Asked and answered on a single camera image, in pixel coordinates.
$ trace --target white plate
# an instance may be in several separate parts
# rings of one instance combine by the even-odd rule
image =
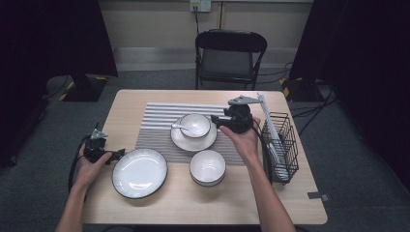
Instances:
[[[154,193],[165,181],[165,158],[152,149],[133,150],[123,156],[112,172],[112,184],[123,196],[142,198]]]
[[[269,144],[269,148],[271,149],[271,151],[275,149],[275,147],[272,143]],[[274,162],[276,164],[275,165],[275,172],[277,173],[278,178],[281,181],[284,181],[284,182],[289,181],[289,173],[286,170],[286,165],[283,164],[284,161],[281,161],[278,154],[275,155],[274,152],[272,152],[272,153],[273,153],[273,156],[274,156]]]
[[[184,135],[180,129],[171,129],[171,139],[179,148],[190,152],[198,152],[210,147],[217,139],[217,127],[208,119],[211,124],[211,129],[202,137],[188,137]],[[180,124],[181,119],[178,119],[175,124]]]

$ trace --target chair backrest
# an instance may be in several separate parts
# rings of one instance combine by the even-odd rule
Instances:
[[[200,33],[195,40],[196,51],[204,49],[265,53],[268,43],[254,32],[212,29]]]

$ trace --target human arm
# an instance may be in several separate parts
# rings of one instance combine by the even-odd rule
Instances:
[[[253,126],[257,128],[260,119]],[[266,177],[262,163],[257,152],[258,137],[255,131],[248,130],[237,134],[227,127],[220,126],[220,130],[234,143],[238,154],[247,166],[250,182],[255,196],[256,207],[259,214],[260,227],[263,232],[268,231],[295,231],[295,226],[283,207],[280,199]]]
[[[63,215],[57,224],[56,232],[60,231],[82,231],[82,207],[88,188],[97,179],[101,168],[111,157],[111,153],[105,153],[95,163],[83,157],[84,144],[81,146],[78,158],[79,167],[75,182],[66,202]]]

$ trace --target human hand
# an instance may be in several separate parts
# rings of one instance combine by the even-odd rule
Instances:
[[[100,159],[97,160],[95,163],[92,163],[84,157],[84,148],[85,145],[82,144],[78,153],[79,167],[74,185],[80,188],[87,189],[97,179],[100,170],[102,169],[105,162],[108,161],[109,158],[112,156],[112,153],[107,152],[104,155],[102,155]]]
[[[253,120],[253,126],[258,128],[260,119],[253,117]],[[238,134],[225,126],[220,126],[220,130],[232,140],[238,154],[246,165],[254,160],[259,161],[257,152],[258,136],[255,131],[250,129],[245,133]]]

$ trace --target dish rack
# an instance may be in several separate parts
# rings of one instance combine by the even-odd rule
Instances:
[[[271,112],[269,116],[275,125],[279,139],[272,138],[268,123],[265,121],[262,137],[267,149],[264,149],[263,164],[272,183],[286,185],[299,170],[295,132],[287,113]]]

